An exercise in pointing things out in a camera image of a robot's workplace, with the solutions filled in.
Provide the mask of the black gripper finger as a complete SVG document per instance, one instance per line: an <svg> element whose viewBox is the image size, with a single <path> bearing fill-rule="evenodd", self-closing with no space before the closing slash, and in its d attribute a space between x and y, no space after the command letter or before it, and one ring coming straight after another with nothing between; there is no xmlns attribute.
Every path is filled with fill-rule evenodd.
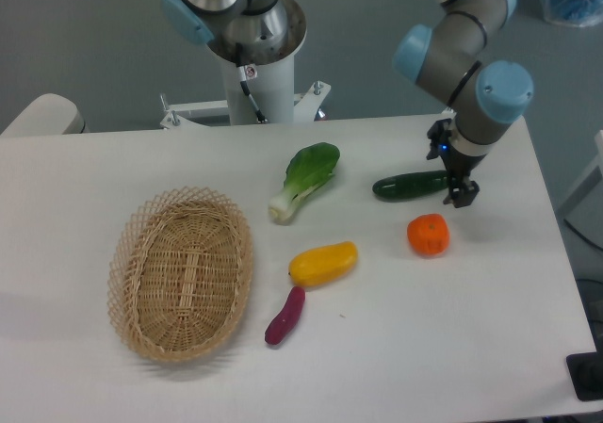
<svg viewBox="0 0 603 423"><path fill-rule="evenodd" d="M451 125L452 118L440 119L428 130L427 138L430 141L430 147L426 155L427 160L437 157L444 158L448 154Z"/></svg>
<svg viewBox="0 0 603 423"><path fill-rule="evenodd" d="M448 195L443 204L450 204L455 208L470 206L480 192L479 185L473 180L453 180L448 185Z"/></svg>

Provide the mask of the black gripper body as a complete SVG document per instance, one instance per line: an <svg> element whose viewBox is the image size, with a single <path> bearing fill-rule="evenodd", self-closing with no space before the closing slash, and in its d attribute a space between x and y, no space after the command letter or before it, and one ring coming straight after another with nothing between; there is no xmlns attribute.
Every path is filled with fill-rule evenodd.
<svg viewBox="0 0 603 423"><path fill-rule="evenodd" d="M450 188L473 188L471 172L482 162L485 155L466 155L458 151L448 140L441 141L437 147L448 173Z"/></svg>

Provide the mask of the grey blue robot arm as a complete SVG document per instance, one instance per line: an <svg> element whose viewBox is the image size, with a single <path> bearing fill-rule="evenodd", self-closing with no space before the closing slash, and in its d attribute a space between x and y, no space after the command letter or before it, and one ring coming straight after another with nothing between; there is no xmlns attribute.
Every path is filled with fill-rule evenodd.
<svg viewBox="0 0 603 423"><path fill-rule="evenodd" d="M478 59L513 15L516 0L438 2L444 18L433 28L411 28L393 65L448 108L429 130L429 158L444 164L447 202L464 207L480 190L472 170L523 116L533 82L519 64ZM294 58L307 32L294 0L161 0L161 8L183 38L207 47L219 61L231 124L315 118L321 86L302 97L294 91Z"/></svg>

